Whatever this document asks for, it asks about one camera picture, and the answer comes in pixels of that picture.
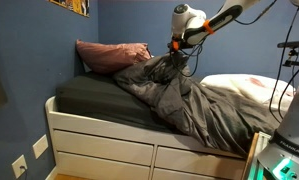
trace blue wall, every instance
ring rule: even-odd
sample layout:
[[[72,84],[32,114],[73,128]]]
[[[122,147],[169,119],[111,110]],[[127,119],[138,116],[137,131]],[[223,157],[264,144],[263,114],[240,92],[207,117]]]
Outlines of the blue wall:
[[[211,18],[224,1],[173,0],[173,1],[99,1],[99,41],[101,43],[147,42],[153,55],[167,51],[171,36],[173,8],[188,3],[201,9]],[[271,3],[261,1],[239,17],[251,21]],[[258,22],[242,26],[235,22],[209,36],[199,58],[196,76],[219,73],[248,73],[276,78],[281,56],[277,43],[283,42],[296,7],[288,0],[278,1]],[[290,40],[299,40],[299,14]],[[189,62],[191,69],[194,59]],[[283,68],[281,79],[289,80],[291,68]]]
[[[97,9],[92,0],[86,18],[46,0],[0,0],[0,77],[8,96],[0,108],[0,180],[15,179],[11,164],[21,154],[28,180],[45,179],[55,166],[51,144],[37,160],[32,145],[48,135],[46,100],[82,72],[75,40],[98,41]]]

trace green light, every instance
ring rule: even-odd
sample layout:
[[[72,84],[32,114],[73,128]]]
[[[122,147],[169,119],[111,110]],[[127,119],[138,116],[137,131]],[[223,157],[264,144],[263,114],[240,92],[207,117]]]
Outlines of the green light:
[[[283,159],[277,167],[273,169],[273,174],[278,178],[278,179],[285,179],[284,176],[286,174],[283,174],[281,172],[281,169],[287,166],[290,163],[290,159]]]

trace pink pillow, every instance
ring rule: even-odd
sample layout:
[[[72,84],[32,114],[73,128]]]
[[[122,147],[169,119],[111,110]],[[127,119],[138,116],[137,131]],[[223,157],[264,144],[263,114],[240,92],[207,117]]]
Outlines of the pink pillow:
[[[145,43],[100,44],[76,41],[82,61],[94,72],[110,74],[141,61],[150,59]]]

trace poster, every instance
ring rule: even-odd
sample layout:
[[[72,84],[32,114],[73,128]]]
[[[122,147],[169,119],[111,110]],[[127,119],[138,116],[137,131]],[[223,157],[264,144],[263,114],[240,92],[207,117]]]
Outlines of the poster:
[[[49,0],[49,2],[86,17],[89,17],[89,1],[90,0]]]

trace white bed frame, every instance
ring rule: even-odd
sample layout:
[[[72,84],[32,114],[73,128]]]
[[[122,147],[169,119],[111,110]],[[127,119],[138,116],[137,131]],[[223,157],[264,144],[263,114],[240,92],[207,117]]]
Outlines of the white bed frame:
[[[246,164],[189,136],[57,112],[54,97],[46,102],[46,113],[59,174],[98,180],[236,180]]]

